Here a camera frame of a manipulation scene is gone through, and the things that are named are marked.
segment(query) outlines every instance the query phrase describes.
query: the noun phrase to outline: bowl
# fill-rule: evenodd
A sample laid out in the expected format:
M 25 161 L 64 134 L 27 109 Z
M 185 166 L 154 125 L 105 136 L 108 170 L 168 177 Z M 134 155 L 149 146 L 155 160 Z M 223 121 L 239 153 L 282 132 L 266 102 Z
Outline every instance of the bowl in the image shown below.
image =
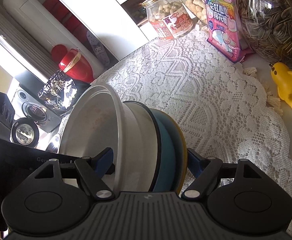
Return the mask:
M 142 147 L 145 149 L 144 166 L 141 176 L 147 184 L 151 180 L 149 191 L 153 191 L 157 181 L 162 144 L 159 126 L 150 109 L 144 104 L 136 101 L 123 102 L 133 112 L 142 135 Z
M 171 190 L 179 194 L 182 190 L 187 171 L 187 147 L 184 135 L 178 124 L 168 114 L 157 109 L 150 110 L 165 126 L 172 139 L 176 156 L 176 172 Z
M 46 148 L 46 152 L 57 153 L 60 143 L 60 134 L 56 133 L 49 141 L 49 144 Z
M 95 157 L 106 147 L 114 153 L 115 173 L 103 180 L 116 193 L 148 191 L 143 181 L 144 149 L 138 122 L 108 84 L 90 87 L 75 104 L 63 132 L 59 153 Z
M 160 130 L 161 144 L 162 144 L 162 155 L 159 167 L 159 173 L 154 187 L 154 192 L 165 192 L 170 191 L 174 177 L 175 177 L 175 166 L 176 156 L 175 149 L 169 133 L 162 122 L 156 118 L 157 124 Z

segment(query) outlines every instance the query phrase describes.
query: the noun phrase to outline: black gripper base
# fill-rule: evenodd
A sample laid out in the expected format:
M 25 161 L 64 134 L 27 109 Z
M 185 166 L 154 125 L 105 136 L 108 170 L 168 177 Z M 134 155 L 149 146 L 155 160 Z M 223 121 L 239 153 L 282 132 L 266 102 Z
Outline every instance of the black gripper base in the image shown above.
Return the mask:
M 15 232 L 6 240 L 292 240 L 285 232 L 270 236 L 241 236 L 211 220 L 196 202 L 174 192 L 122 192 L 112 201 L 97 203 L 77 227 L 54 236 L 31 237 Z

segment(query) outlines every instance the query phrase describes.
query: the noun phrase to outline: yellow rubber duck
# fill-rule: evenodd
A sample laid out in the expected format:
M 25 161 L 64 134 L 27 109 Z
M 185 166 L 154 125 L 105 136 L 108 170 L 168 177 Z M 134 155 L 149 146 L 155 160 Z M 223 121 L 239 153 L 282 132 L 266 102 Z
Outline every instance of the yellow rubber duck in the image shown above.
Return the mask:
M 277 62 L 272 66 L 271 76 L 279 98 L 292 108 L 292 71 L 284 63 Z

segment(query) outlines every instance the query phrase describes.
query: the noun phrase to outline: white lace doily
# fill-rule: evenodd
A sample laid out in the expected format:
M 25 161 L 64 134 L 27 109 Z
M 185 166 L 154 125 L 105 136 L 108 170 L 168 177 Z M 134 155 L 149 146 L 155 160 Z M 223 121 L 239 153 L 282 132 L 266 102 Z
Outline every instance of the white lace doily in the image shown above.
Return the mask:
M 122 101 L 166 112 L 187 147 L 203 157 L 228 163 L 248 158 L 292 197 L 290 141 L 282 119 L 266 107 L 259 81 L 242 74 L 241 64 L 232 64 L 206 39 L 196 30 L 175 41 L 155 39 L 92 84 L 106 82 Z M 188 172 L 184 189 L 192 180 Z

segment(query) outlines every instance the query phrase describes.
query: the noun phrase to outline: plastic container of sunflower seeds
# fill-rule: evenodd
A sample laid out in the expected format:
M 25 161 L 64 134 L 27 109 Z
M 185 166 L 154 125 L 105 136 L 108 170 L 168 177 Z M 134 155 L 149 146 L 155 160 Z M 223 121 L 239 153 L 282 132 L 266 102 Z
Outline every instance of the plastic container of sunflower seeds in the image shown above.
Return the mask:
M 292 68 L 292 0 L 237 0 L 237 7 L 252 49 Z

